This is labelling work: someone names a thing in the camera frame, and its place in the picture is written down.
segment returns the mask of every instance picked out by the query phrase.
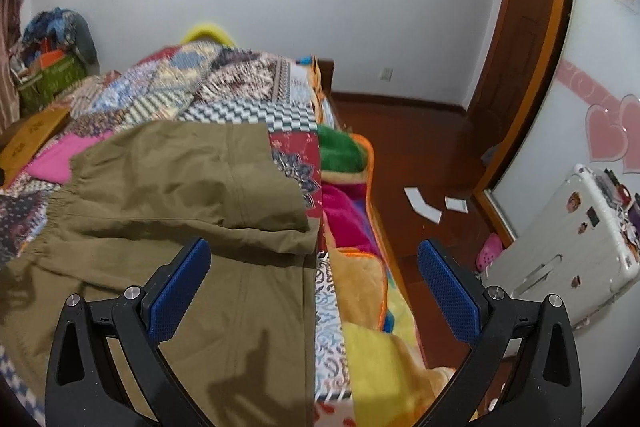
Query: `pink decorative border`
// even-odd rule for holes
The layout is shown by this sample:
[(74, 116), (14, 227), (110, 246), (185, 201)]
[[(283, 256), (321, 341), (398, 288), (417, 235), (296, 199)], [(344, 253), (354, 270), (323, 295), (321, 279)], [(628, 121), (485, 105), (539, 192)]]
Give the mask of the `pink decorative border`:
[(592, 162), (622, 159), (623, 174), (640, 173), (640, 100), (628, 94), (618, 100), (604, 86), (568, 60), (560, 60), (556, 80), (583, 99), (585, 129)]

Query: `curtain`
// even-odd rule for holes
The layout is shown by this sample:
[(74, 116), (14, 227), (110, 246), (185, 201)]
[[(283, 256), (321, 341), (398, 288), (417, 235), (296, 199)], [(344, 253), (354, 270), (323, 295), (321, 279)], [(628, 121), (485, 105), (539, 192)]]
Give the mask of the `curtain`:
[(0, 0), (0, 132), (20, 118), (18, 92), (9, 70), (9, 49), (20, 39), (23, 0)]

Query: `checkered fabric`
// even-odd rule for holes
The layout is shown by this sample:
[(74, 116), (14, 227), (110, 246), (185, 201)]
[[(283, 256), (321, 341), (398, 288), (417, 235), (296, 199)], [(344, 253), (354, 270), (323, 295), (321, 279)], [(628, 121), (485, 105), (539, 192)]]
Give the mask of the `checkered fabric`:
[(286, 105), (266, 100), (220, 100), (193, 103), (178, 120), (205, 123), (258, 123), (264, 122), (270, 132), (316, 131), (313, 107)]
[(133, 102), (124, 117), (124, 124), (139, 125), (153, 120), (174, 120), (193, 100), (183, 91), (163, 91), (146, 94)]
[(2, 344), (0, 344), (0, 373), (26, 412), (36, 420), (36, 422), (42, 425), (42, 427), (45, 427), (44, 404), (39, 402), (31, 389), (15, 374), (15, 367), (4, 352), (4, 346)]
[(52, 192), (54, 190), (58, 190), (60, 187), (62, 187), (62, 185), (58, 185), (57, 183), (49, 183), (34, 178), (24, 186), (24, 188), (22, 189), (22, 193), (35, 194), (36, 192), (40, 192), (41, 190)]

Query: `green storage box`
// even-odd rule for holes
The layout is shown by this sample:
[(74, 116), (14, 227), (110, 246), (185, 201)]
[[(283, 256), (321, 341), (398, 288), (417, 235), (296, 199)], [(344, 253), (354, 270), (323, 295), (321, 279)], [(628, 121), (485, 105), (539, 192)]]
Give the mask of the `green storage box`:
[(67, 87), (86, 77), (84, 64), (75, 55), (61, 58), (18, 87), (20, 115), (29, 116), (43, 110)]

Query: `olive green pants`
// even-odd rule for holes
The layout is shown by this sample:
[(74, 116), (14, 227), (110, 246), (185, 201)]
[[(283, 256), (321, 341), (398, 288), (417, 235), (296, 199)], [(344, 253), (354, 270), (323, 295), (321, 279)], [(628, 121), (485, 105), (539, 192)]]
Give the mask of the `olive green pants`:
[(66, 296), (143, 285), (196, 235), (211, 268), (165, 358), (217, 427), (311, 426), (319, 223), (274, 165), (266, 127), (149, 123), (76, 156), (72, 172), (43, 232), (0, 271), (0, 342), (28, 386), (44, 396)]

